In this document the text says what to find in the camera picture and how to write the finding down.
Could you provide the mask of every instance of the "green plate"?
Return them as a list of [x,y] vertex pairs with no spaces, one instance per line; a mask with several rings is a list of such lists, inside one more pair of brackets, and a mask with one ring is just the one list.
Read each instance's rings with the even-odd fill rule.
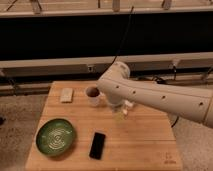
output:
[[47,156],[64,153],[73,143],[76,132],[65,119],[53,119],[44,124],[36,136],[39,151]]

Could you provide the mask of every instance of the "wood grain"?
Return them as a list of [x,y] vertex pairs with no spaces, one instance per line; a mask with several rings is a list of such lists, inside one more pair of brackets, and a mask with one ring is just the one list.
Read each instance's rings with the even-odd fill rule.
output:
[[[167,115],[137,104],[123,120],[116,120],[101,95],[99,107],[90,107],[84,90],[95,82],[54,82],[49,92],[38,129],[53,118],[69,120],[77,131],[70,150],[48,158],[36,148],[35,138],[26,171],[178,171],[182,163]],[[62,88],[73,88],[71,104],[61,104]],[[89,157],[94,132],[106,134],[102,159]]]

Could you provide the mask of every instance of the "phone screen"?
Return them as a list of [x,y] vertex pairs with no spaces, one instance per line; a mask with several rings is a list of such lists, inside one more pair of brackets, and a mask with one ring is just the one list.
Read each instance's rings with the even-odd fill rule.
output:
[[91,158],[101,159],[105,137],[104,134],[95,132],[89,154]]

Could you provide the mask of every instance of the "gray floor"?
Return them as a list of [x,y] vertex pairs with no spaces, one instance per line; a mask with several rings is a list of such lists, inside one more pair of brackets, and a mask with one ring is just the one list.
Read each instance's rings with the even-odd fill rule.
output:
[[[0,171],[23,171],[46,95],[0,97]],[[175,117],[169,116],[171,122]],[[213,170],[213,129],[180,119],[173,128],[184,171]]]

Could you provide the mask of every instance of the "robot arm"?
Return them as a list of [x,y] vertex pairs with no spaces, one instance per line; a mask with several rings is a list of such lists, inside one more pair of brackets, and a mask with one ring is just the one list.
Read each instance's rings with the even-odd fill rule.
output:
[[129,76],[128,66],[116,62],[98,80],[112,107],[128,99],[213,128],[212,90],[131,81]]

